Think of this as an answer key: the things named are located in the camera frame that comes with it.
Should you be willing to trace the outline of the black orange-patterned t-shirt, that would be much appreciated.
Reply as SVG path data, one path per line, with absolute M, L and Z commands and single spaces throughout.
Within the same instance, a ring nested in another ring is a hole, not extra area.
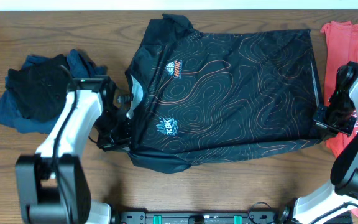
M 314 146 L 322 102 L 308 29 L 204 33 L 185 16 L 152 19 L 125 72 L 128 155 L 173 174 Z

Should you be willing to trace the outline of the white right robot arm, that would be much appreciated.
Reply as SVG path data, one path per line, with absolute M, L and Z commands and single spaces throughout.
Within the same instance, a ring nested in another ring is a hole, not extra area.
M 350 136 L 358 124 L 358 63 L 337 70 L 329 106 L 320 106 L 314 124 L 327 136 Z M 277 223 L 325 223 L 358 208 L 358 133 L 334 161 L 330 180 L 313 193 L 286 205 Z

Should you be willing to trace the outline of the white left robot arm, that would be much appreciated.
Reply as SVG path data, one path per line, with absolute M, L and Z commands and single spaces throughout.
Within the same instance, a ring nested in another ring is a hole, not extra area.
M 127 149 L 131 127 L 124 108 L 114 105 L 115 83 L 107 75 L 74 78 L 64 109 L 34 155 L 15 165 L 25 223 L 119 223 L 112 206 L 91 198 L 81 158 L 91 130 L 104 151 Z

